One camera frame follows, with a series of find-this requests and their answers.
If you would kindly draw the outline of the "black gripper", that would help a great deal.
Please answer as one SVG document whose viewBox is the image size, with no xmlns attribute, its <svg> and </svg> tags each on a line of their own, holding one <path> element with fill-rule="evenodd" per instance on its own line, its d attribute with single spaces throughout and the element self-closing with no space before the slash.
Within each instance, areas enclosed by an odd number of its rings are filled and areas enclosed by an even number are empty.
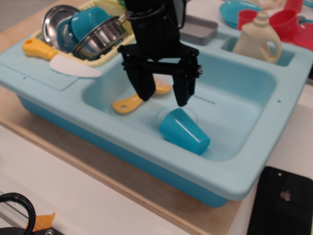
<svg viewBox="0 0 313 235">
<path fill-rule="evenodd" d="M 174 9 L 128 9 L 136 43 L 120 46 L 123 66 L 138 96 L 147 101 L 156 91 L 154 73 L 173 76 L 177 104 L 185 106 L 195 92 L 202 71 L 199 51 L 180 42 L 180 28 Z"/>
</svg>

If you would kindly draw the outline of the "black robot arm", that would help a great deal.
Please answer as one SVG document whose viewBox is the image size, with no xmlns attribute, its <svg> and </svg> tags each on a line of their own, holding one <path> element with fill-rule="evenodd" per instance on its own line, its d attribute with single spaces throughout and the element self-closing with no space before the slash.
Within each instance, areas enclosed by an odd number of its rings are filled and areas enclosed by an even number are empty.
<svg viewBox="0 0 313 235">
<path fill-rule="evenodd" d="M 199 51 L 180 42 L 180 28 L 172 0 L 127 0 L 126 19 L 135 44 L 120 46 L 123 67 L 139 97 L 147 101 L 156 91 L 154 74 L 170 75 L 177 104 L 183 107 L 202 74 Z"/>
</svg>

